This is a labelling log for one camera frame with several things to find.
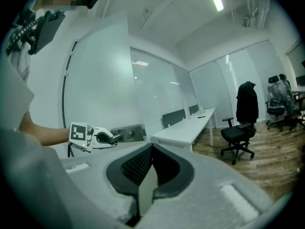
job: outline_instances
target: wooden floor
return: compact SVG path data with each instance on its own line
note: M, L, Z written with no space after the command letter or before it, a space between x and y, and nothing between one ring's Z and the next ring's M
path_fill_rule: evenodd
M226 151L224 156L220 156L220 150L228 147L221 136L221 129L213 129L213 147L210 146L209 130L203 130L193 145L193 151L224 161L256 182L276 201L293 191L300 175L297 169L302 171L304 167L304 153L301 151L305 145L305 131L299 125L292 131L288 127L284 127L282 132L272 127L267 130L265 122L257 123L256 129L248 146L255 152L254 158L251 159L249 153L239 151L234 166L231 161L235 151Z

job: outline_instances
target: person's arm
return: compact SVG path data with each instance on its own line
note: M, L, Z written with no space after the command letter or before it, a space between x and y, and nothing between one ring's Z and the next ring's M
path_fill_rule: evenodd
M64 143L68 139L68 129L53 129L36 125L32 122L30 113L26 113L21 121L19 130L36 137L42 146Z

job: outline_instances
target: black jacket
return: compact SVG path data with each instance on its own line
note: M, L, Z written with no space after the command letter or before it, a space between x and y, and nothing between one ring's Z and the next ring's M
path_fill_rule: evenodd
M258 118L258 103L255 84L246 82L241 84L237 95L236 118L238 122L256 123Z

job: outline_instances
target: desk leg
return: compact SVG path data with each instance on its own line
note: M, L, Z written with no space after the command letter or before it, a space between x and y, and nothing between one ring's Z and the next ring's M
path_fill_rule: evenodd
M209 123L209 128L210 128L210 146L213 147L213 129L212 129L212 120L210 119Z
M215 128L218 129L217 118L216 118L216 110L214 111L214 118L215 118Z

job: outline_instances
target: ceiling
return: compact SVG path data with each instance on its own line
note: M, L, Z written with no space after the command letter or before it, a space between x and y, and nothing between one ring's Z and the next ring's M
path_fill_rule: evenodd
M88 16L107 17L124 10L131 31L149 30L166 36L174 44L194 30L246 4L246 0L222 0L217 11L213 0L99 0Z

